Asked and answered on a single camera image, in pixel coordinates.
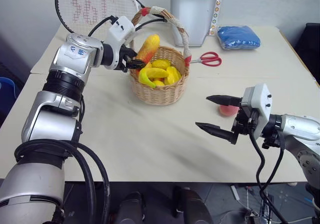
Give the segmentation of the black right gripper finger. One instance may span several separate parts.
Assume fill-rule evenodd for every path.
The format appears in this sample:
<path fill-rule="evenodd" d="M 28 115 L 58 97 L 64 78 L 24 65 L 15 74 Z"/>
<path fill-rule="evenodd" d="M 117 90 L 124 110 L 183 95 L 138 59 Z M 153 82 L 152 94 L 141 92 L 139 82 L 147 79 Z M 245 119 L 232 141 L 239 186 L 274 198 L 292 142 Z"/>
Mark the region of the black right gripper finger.
<path fill-rule="evenodd" d="M 240 107 L 242 98 L 230 95 L 211 95 L 206 97 L 207 100 L 222 106 Z"/>
<path fill-rule="evenodd" d="M 210 124 L 210 123 L 195 122 L 195 124 L 200 129 L 202 129 L 203 131 L 205 131 L 206 133 L 208 133 L 212 136 L 227 140 L 228 142 L 230 142 L 233 145 L 235 145 L 237 143 L 238 135 L 234 132 L 221 129 L 219 126 L 214 125 L 214 124 Z"/>

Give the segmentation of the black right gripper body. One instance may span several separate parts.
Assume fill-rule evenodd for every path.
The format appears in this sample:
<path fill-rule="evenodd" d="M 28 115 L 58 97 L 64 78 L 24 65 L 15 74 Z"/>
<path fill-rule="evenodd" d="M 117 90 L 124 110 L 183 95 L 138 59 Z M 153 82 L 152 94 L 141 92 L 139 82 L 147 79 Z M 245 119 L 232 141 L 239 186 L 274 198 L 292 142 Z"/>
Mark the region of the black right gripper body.
<path fill-rule="evenodd" d="M 231 132 L 233 133 L 231 143 L 235 145 L 239 135 L 249 135 L 255 131 L 258 125 L 259 111 L 257 108 L 240 106 L 234 119 Z"/>

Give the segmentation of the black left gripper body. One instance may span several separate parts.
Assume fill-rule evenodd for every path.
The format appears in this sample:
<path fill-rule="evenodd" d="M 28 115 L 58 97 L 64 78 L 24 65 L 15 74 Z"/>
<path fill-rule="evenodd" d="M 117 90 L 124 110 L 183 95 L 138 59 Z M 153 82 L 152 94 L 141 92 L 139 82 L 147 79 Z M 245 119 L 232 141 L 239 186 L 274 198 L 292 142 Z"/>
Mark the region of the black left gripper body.
<path fill-rule="evenodd" d="M 128 69 L 126 69 L 126 59 L 130 58 L 128 56 L 128 48 L 126 47 L 124 44 L 120 47 L 120 51 L 119 51 L 119 68 L 121 71 L 123 71 L 124 73 L 128 72 Z"/>

